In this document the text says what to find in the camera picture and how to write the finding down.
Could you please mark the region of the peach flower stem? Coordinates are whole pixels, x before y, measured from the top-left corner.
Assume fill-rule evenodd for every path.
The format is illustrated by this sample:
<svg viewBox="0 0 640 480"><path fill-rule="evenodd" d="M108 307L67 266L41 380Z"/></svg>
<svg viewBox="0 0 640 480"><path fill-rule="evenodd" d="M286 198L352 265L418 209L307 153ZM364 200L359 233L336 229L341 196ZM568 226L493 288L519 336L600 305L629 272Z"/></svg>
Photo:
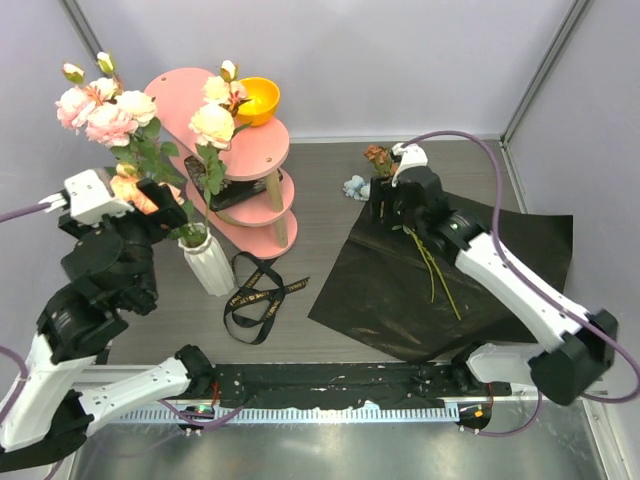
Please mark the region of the peach flower stem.
<svg viewBox="0 0 640 480"><path fill-rule="evenodd" d="M122 200L132 203L144 214L151 214L158 210L158 206L145 195L137 186L143 176L136 168L128 162L120 162L115 167L116 174L111 178L110 185L114 194ZM171 191L174 200L181 206L189 222L179 228L172 229L169 238L172 240L182 240L188 248L195 248L202 245L207 234L205 228L198 227L192 222L195 207L191 201L185 201L181 191L174 185L160 182L160 186L167 186Z"/></svg>

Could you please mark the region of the cream flower stem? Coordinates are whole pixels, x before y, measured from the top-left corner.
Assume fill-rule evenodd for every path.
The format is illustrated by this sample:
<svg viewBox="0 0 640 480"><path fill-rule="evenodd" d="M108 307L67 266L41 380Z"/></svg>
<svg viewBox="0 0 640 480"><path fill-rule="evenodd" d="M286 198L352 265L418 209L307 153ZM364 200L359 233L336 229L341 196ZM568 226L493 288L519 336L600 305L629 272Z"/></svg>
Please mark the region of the cream flower stem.
<svg viewBox="0 0 640 480"><path fill-rule="evenodd" d="M219 73L210 76L203 88L204 105L191 117L188 128L196 135L197 155L204 162L202 180L203 200L209 220L210 201L221 190L226 166L220 154L231 149L237 131L235 117L240 107L250 101L246 87L238 79L239 67L232 60L224 60Z"/></svg>

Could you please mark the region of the black wrapping paper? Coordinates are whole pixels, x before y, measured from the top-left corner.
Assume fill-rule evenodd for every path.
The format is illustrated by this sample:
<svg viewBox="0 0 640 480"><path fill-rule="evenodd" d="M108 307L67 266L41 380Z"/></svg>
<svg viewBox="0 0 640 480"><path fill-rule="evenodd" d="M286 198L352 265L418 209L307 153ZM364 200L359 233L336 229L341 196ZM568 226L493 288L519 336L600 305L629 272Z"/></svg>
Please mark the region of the black wrapping paper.
<svg viewBox="0 0 640 480"><path fill-rule="evenodd" d="M498 299L444 260L430 273L412 237L387 231L364 206L309 317L406 362L476 342L532 343Z"/></svg>

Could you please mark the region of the artificial flower bouquet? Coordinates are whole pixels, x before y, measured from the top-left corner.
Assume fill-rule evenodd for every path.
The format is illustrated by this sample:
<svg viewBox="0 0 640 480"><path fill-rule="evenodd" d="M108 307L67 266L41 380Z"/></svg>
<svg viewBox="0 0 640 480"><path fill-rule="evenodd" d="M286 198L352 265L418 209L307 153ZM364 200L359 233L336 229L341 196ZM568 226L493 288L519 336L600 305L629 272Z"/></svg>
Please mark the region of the artificial flower bouquet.
<svg viewBox="0 0 640 480"><path fill-rule="evenodd" d="M373 165L376 173L384 179L391 179L398 169L398 166L391 158L390 150L385 147L369 145L363 152L363 155ZM365 181L362 176L353 175L343 184L343 192L346 197L350 197L358 201L366 201L370 197L370 184ZM435 301L435 277L438 277L454 315L458 320L461 320L461 315L456 306L455 300L448 288L441 269L435 261L434 256L425 248L423 242L418 238L417 233L414 230L408 227L403 227L402 230L405 234L410 235L414 240L416 248L422 257L423 262L427 266L431 282L431 302Z"/></svg>

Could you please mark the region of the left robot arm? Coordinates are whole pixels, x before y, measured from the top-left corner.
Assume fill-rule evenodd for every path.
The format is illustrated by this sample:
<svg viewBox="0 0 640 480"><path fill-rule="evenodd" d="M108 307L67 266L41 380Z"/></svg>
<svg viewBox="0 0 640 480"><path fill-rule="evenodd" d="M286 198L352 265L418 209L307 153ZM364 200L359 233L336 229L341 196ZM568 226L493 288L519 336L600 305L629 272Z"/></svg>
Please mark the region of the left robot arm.
<svg viewBox="0 0 640 480"><path fill-rule="evenodd" d="M156 211L142 212L102 180L66 186L39 206L62 209L58 227L76 243L61 261L69 282L40 314L28 356L1 350L19 366L1 403L2 472L54 464L120 415L166 398L200 399L212 389L214 368L194 345L96 390L74 386L127 329L123 312L156 309L153 246L187 221L168 186L150 179L136 186Z"/></svg>

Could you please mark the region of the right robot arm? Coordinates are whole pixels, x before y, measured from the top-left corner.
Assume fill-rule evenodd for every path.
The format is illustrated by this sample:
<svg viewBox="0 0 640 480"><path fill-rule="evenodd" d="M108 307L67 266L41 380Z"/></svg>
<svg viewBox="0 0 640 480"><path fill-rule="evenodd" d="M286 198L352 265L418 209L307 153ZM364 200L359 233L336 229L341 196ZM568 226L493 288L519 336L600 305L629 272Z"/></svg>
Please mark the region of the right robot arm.
<svg viewBox="0 0 640 480"><path fill-rule="evenodd" d="M374 178L373 221L414 232L432 253L498 299L529 330L541 353L525 357L524 378L558 405L568 406L614 363L618 321L608 311L580 311L513 256L485 222L450 206L440 178L428 167Z"/></svg>

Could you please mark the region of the pink peony flower stem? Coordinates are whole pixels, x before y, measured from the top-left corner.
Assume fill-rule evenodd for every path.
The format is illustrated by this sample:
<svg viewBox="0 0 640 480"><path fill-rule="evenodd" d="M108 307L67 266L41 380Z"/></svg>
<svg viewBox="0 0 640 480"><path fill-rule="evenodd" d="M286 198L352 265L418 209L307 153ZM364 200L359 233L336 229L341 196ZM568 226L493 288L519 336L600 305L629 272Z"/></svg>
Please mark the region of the pink peony flower stem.
<svg viewBox="0 0 640 480"><path fill-rule="evenodd" d="M182 183L170 165L178 155L177 146L160 139L161 121L155 99L140 90L128 90L118 74L111 54L96 56L101 76L86 79L81 67L66 62L63 76L71 83L55 102L61 126L107 148L116 165L114 174L150 178L158 183Z"/></svg>

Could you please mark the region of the black ribbon gold lettering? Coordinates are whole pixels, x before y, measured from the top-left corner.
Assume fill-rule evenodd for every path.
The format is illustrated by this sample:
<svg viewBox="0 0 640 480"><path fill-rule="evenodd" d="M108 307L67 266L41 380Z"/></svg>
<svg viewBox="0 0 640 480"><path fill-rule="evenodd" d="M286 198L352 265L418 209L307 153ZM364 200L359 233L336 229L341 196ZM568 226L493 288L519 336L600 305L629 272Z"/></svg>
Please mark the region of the black ribbon gold lettering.
<svg viewBox="0 0 640 480"><path fill-rule="evenodd" d="M260 259L250 252L241 251L231 259L231 271L235 279L237 279L237 264L241 259L249 261L255 270L227 300L223 312L223 324L234 340L245 345L257 346L261 345L271 333L285 298L305 289L309 283L309 277L285 283L282 276L274 269L276 258ZM242 309L259 303L266 303L266 307L258 319L241 313ZM255 330L256 336L252 340L242 339L234 332L235 327Z"/></svg>

